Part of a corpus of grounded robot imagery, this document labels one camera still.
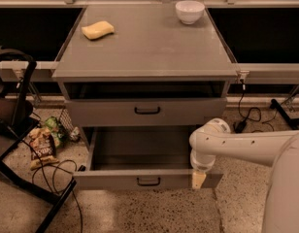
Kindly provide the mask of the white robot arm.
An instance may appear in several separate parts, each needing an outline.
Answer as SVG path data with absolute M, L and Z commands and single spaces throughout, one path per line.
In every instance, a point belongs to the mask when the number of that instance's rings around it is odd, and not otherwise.
M 262 233 L 299 233 L 299 130 L 233 133 L 214 118 L 189 137 L 194 171 L 212 169 L 218 155 L 271 168 Z

